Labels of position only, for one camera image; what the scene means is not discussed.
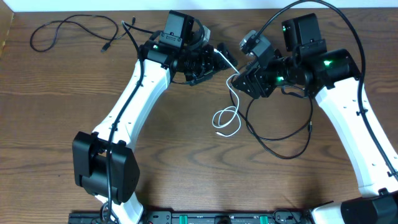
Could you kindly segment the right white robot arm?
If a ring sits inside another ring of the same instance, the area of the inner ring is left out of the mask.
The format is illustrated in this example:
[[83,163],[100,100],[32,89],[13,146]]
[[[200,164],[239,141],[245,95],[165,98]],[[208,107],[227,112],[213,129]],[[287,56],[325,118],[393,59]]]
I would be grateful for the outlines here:
[[374,114],[364,77],[345,49],[274,58],[250,66],[232,86],[254,99],[277,87],[302,85],[334,126],[358,182],[360,198],[330,202],[310,211],[312,223],[397,223],[397,153]]

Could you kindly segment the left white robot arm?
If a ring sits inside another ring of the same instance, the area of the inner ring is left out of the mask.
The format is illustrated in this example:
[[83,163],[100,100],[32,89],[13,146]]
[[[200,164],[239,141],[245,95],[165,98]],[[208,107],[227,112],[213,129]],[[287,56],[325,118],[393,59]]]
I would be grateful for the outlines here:
[[181,72],[188,85],[196,85],[237,65],[225,44],[174,46],[148,40],[139,50],[132,77],[107,117],[91,133],[78,132],[72,142],[75,183],[102,202],[96,223],[141,219],[144,207],[135,194],[140,170],[134,149],[174,75]]

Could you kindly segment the white back board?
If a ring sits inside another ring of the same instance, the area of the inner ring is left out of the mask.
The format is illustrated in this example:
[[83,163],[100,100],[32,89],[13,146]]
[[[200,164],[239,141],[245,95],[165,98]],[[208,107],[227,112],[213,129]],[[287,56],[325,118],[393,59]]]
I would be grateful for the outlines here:
[[293,0],[4,0],[14,12],[281,9]]

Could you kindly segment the cardboard side panel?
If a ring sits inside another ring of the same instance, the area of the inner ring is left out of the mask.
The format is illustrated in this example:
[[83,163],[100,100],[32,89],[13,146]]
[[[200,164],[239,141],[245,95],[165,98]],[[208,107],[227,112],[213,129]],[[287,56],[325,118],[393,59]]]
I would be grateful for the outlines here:
[[6,40],[9,36],[9,30],[14,18],[13,10],[1,0],[1,10],[0,10],[0,51],[1,54],[4,51]]

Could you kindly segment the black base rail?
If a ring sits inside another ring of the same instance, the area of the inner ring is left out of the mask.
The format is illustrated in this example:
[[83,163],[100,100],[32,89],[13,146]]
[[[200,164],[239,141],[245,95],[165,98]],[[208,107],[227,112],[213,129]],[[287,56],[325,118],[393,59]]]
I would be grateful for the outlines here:
[[267,224],[267,223],[344,223],[342,216],[332,213],[277,210],[270,213],[177,213],[146,211],[136,221],[141,224]]

